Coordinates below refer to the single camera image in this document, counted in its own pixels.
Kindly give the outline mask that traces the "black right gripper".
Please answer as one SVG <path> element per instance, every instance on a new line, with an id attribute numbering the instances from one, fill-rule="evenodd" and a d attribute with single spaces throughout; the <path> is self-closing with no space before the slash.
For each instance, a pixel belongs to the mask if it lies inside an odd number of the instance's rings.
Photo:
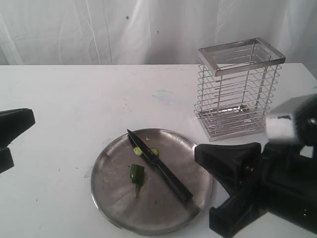
<path id="1" fill-rule="evenodd" d="M 272 213 L 312 233 L 317 232 L 317 147 L 311 157 L 302 145 L 260 143 L 200 144 L 195 162 L 230 195 L 211 208 L 209 227 L 225 238 Z"/>

